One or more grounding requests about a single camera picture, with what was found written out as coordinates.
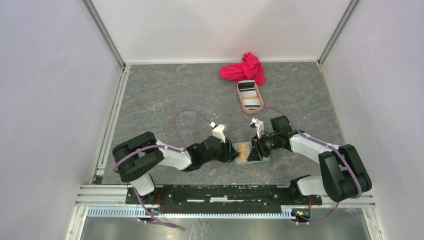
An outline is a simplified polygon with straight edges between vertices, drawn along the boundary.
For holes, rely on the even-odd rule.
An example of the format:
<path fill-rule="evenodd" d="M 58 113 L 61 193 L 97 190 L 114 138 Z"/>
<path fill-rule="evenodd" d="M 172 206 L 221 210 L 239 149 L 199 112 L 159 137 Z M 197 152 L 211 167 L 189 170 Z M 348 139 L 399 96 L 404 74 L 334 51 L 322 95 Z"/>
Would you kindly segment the green card holder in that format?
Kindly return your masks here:
<path fill-rule="evenodd" d="M 235 164 L 236 165 L 247 165 L 247 164 L 258 164 L 262 162 L 269 162 L 271 160 L 271 157 L 263 158 L 259 161 L 248 161 L 248 156 L 251 153 L 252 150 L 252 144 L 251 142 L 238 142 L 234 143 L 233 147 L 237 153 L 239 153 L 239 156 L 235 158 Z"/>

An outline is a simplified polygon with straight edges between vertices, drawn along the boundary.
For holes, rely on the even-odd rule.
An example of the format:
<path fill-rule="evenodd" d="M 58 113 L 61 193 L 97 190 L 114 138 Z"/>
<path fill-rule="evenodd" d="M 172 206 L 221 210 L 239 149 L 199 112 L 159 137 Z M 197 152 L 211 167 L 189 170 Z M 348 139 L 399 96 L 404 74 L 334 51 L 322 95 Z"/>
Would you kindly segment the gold VIP credit card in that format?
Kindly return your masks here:
<path fill-rule="evenodd" d="M 251 152 L 250 142 L 240 142 L 235 144 L 235 150 L 240 153 L 239 157 L 236 158 L 236 164 L 247 164 L 247 158 Z"/>

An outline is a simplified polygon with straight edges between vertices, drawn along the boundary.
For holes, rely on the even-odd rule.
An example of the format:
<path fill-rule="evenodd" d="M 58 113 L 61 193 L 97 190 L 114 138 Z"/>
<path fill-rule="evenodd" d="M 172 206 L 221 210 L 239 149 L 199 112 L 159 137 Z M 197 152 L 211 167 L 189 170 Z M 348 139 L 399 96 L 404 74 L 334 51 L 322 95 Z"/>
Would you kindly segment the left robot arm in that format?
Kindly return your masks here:
<path fill-rule="evenodd" d="M 161 142 L 150 131 L 112 149 L 115 161 L 113 171 L 119 174 L 122 182 L 135 188 L 137 196 L 145 204 L 151 204 L 157 198 L 156 186 L 148 173 L 155 166 L 192 172 L 210 161 L 230 163 L 239 155 L 229 138 L 221 140 L 209 136 L 201 143 L 194 143 L 183 149 Z"/>

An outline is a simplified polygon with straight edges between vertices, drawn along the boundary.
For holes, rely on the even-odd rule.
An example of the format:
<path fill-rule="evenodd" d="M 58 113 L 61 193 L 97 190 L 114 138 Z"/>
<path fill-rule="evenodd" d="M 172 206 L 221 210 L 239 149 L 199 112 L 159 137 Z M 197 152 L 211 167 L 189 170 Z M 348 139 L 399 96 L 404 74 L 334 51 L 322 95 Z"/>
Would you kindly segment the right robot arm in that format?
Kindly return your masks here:
<path fill-rule="evenodd" d="M 372 189 L 372 181 L 357 149 L 351 144 L 335 145 L 316 139 L 306 132 L 292 128 L 284 115 L 270 120 L 272 131 L 264 123 L 252 118 L 250 126 L 256 130 L 251 139 L 248 161 L 262 161 L 274 150 L 300 154 L 319 165 L 320 175 L 304 175 L 291 180 L 289 199 L 302 204 L 309 196 L 327 196 L 339 203 L 359 198 Z"/>

